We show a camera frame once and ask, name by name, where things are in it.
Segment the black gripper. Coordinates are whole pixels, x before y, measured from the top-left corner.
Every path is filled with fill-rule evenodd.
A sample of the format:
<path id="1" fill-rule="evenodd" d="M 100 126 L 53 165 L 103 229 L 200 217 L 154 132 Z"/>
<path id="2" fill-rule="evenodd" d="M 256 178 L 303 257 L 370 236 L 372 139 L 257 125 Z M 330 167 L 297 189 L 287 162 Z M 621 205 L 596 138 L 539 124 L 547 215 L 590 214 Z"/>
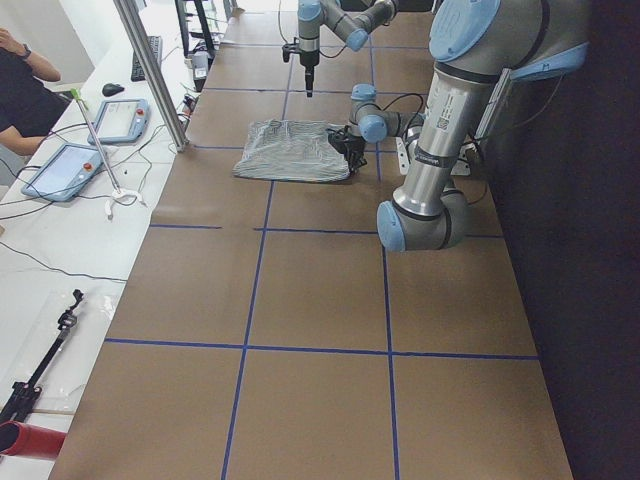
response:
<path id="1" fill-rule="evenodd" d="M 282 46 L 282 59 L 285 63 L 288 63 L 294 54 L 299 56 L 300 64 L 305 67 L 305 92 L 308 98 L 312 98 L 314 70 L 319 64 L 319 49 L 313 42 L 307 40 L 294 40 Z"/>
<path id="2" fill-rule="evenodd" d="M 348 125 L 339 129 L 328 128 L 327 135 L 330 145 L 344 156 L 351 173 L 356 173 L 366 164 L 364 157 L 366 141 L 363 137 L 354 134 Z"/>

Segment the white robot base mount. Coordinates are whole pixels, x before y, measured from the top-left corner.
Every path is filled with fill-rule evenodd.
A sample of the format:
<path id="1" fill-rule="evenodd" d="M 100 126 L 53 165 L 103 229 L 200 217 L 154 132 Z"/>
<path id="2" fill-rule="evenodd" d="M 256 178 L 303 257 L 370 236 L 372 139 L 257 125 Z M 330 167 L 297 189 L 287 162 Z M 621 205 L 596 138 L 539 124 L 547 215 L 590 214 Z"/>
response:
<path id="1" fill-rule="evenodd" d="M 399 172 L 406 175 L 410 164 L 414 158 L 417 140 L 395 137 L 396 153 L 398 158 Z M 452 169 L 453 176 L 470 176 L 471 165 L 477 161 L 477 149 L 475 146 L 463 146 L 458 154 L 457 161 Z"/>

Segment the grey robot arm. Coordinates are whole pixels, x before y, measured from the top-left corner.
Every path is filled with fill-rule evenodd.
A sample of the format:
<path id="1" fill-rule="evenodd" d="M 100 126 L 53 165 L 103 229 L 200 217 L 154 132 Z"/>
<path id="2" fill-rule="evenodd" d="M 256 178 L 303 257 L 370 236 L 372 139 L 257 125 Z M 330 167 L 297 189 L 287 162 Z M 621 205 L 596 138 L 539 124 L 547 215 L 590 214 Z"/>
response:
<path id="1" fill-rule="evenodd" d="M 330 144 L 350 167 L 366 143 L 405 137 L 404 183 L 377 210 L 379 239 L 389 251 L 439 250 L 466 233 L 468 202 L 451 179 L 503 71 L 520 81 L 578 69 L 588 48 L 588 1 L 445 1 L 429 35 L 434 59 L 423 115 L 384 111 L 370 85 L 352 91 L 348 125 L 329 130 Z"/>
<path id="2" fill-rule="evenodd" d="M 344 46 L 357 52 L 379 26 L 390 23 L 399 11 L 398 1 L 374 1 L 368 8 L 352 17 L 339 1 L 303 0 L 298 2 L 298 36 L 282 46 L 285 63 L 294 54 L 304 67 L 305 92 L 313 96 L 315 67 L 320 63 L 320 29 L 326 26 L 343 41 Z"/>

